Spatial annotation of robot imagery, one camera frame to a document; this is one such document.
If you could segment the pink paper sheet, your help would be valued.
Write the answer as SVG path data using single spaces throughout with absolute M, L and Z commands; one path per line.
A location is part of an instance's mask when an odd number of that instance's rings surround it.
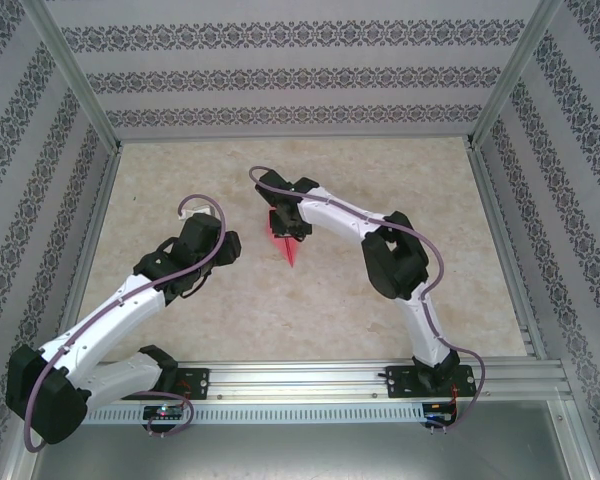
M 293 267 L 299 242 L 287 232 L 285 224 L 274 208 L 269 209 L 266 231 L 273 245 Z

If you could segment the aluminium side rail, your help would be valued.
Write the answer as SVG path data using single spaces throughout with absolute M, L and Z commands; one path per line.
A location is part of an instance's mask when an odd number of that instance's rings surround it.
M 103 170 L 97 196 L 95 197 L 87 230 L 82 239 L 77 263 L 70 279 L 69 290 L 55 334 L 63 334 L 79 322 L 79 313 L 87 289 L 89 275 L 96 254 L 97 244 L 103 228 L 106 211 L 119 169 L 123 146 L 119 145 Z
M 524 287 L 524 282 L 513 252 L 513 245 L 508 237 L 505 222 L 484 160 L 481 153 L 474 148 L 469 148 L 467 154 L 514 313 L 520 331 L 527 334 L 527 340 L 525 340 L 527 354 L 539 360 L 546 360 L 548 358 L 546 349 L 544 348 L 538 324 L 533 315 L 529 296 Z

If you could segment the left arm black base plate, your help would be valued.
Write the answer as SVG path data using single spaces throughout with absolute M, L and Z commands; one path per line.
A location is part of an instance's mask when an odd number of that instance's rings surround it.
M 206 400 L 209 376 L 208 369 L 177 368 L 162 373 L 152 391 L 172 393 L 189 400 Z

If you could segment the aluminium mounting rail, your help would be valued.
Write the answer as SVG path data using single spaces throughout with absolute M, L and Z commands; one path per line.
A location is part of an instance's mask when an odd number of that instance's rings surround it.
M 472 398 L 484 401 L 569 399 L 572 388 L 561 362 L 532 357 L 489 358 L 483 366 L 464 358 L 460 365 L 472 368 L 476 394 L 469 398 L 389 398 L 384 379 L 388 366 L 411 365 L 408 361 L 309 361 L 309 362 L 182 362 L 177 368 L 204 368 L 210 371 L 207 402 L 234 403 L 341 403 L 353 401 L 443 403 Z M 161 373 L 156 361 L 145 354 L 128 360 L 102 363 L 80 376 L 61 373 L 69 384 L 89 392 L 93 407 L 152 391 Z

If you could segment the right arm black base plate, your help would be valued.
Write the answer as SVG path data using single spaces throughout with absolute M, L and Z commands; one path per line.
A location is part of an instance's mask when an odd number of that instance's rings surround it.
M 476 394 L 477 381 L 472 368 L 460 365 L 447 376 L 439 377 L 424 368 L 411 365 L 388 366 L 384 379 L 389 398 L 469 398 Z

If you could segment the aluminium frame post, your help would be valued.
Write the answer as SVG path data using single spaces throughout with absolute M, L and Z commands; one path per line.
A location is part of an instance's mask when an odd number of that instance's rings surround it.
M 45 0 L 19 0 L 42 41 L 51 53 L 68 86 L 84 109 L 109 153 L 120 146 L 114 128 L 100 105 L 85 73 L 80 67 L 60 27 L 54 20 Z
M 528 24 L 523 30 L 512 55 L 507 61 L 496 85 L 468 136 L 469 145 L 477 150 L 485 141 L 506 100 L 521 77 L 534 50 L 543 38 L 562 0 L 539 0 Z

